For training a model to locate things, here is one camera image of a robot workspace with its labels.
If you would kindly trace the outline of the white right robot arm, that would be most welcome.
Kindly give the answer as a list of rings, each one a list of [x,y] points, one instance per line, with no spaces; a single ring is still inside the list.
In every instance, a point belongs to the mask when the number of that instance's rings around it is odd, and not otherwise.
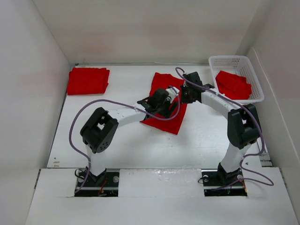
[[[217,182],[216,186],[228,186],[237,181],[247,150],[262,136],[256,107],[253,104],[242,105],[218,94],[213,86],[202,83],[197,72],[182,74],[180,77],[184,80],[180,87],[183,103],[198,101],[227,120],[229,146],[212,178]]]

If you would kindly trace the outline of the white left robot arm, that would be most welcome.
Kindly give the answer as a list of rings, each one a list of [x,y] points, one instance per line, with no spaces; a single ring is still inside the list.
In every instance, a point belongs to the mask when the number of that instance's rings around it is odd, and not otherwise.
[[[180,90],[173,86],[167,89],[159,88],[152,96],[139,100],[134,105],[121,105],[123,107],[116,110],[97,108],[80,131],[91,163],[87,172],[88,180],[94,186],[104,182],[106,173],[104,153],[117,129],[148,119],[172,120],[179,114]]]

